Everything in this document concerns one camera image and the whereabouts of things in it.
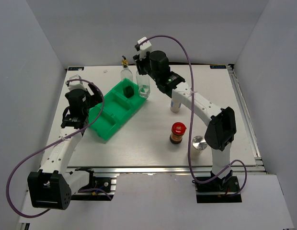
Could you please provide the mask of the glass bottle with dark sauce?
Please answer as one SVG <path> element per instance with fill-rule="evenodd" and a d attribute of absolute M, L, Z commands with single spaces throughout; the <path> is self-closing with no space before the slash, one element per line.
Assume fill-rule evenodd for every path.
<path fill-rule="evenodd" d="M 122 56 L 122 67 L 120 72 L 123 94 L 126 98 L 130 98 L 134 95 L 134 83 L 133 74 L 128 67 L 128 60 L 125 56 Z"/>

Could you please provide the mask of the clear glass bottle gold spout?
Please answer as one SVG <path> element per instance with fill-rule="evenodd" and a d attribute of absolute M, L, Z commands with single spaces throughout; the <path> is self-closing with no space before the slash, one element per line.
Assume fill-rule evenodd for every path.
<path fill-rule="evenodd" d="M 140 97 L 147 99 L 150 95 L 149 75 L 141 75 L 136 72 L 136 80 L 138 86 L 138 94 Z"/>

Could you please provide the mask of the red cap sauce bottle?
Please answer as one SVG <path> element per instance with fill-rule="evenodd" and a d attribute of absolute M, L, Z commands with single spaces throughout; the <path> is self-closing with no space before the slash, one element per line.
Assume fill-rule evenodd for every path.
<path fill-rule="evenodd" d="M 172 144 L 180 144 L 183 140 L 183 135 L 186 132 L 186 126 L 182 122 L 175 122 L 171 127 L 170 142 Z"/>

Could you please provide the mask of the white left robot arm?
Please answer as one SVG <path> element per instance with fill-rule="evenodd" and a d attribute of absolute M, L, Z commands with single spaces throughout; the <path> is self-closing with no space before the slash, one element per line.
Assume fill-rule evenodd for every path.
<path fill-rule="evenodd" d="M 71 198 L 80 189 L 92 191 L 96 179 L 89 169 L 68 171 L 71 156 L 89 126 L 89 111 L 103 102 L 103 96 L 89 82 L 86 89 L 82 82 L 67 82 L 65 94 L 69 106 L 64 110 L 58 143 L 37 172 L 28 175 L 27 182 L 32 206 L 35 208 L 65 210 Z"/>

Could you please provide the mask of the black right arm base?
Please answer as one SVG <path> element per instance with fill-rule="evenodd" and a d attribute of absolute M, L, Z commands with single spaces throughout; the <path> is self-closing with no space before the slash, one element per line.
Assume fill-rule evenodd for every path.
<path fill-rule="evenodd" d="M 241 194 L 238 193 L 240 185 L 238 178 L 232 176 L 228 182 L 219 186 L 215 181 L 199 184 L 192 180 L 195 185 L 196 201 L 198 204 L 221 204 L 221 203 L 241 203 Z"/>

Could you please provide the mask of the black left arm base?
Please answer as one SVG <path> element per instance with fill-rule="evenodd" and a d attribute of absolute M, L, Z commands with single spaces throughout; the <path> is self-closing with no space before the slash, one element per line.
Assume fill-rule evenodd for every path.
<path fill-rule="evenodd" d="M 114 197 L 114 178 L 99 176 L 92 168 L 87 167 L 77 168 L 74 172 L 84 173 L 82 184 L 85 179 L 88 181 L 71 197 L 72 201 L 111 201 Z"/>

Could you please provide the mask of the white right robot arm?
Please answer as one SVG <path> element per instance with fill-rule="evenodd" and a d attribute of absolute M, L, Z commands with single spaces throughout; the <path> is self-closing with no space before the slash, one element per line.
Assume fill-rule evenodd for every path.
<path fill-rule="evenodd" d="M 183 104 L 206 125 L 205 141 L 212 152 L 211 182 L 217 191 L 223 191 L 232 177 L 230 149 L 237 132 L 235 113 L 231 107 L 221 108 L 191 89 L 185 79 L 171 71 L 169 60 L 162 51 L 133 56 L 138 73 L 149 75 L 157 88 L 174 102 Z"/>

